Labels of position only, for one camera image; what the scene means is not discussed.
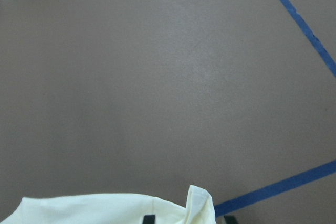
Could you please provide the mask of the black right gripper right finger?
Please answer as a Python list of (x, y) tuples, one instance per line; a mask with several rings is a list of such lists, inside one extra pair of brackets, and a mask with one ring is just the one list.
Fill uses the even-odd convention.
[(223, 217), (223, 223), (224, 224), (236, 224), (236, 218), (232, 215), (225, 215)]

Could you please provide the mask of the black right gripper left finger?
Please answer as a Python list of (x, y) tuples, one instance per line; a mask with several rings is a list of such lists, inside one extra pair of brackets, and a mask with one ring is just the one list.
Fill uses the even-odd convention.
[(145, 215), (143, 217), (143, 224), (155, 224), (155, 215)]

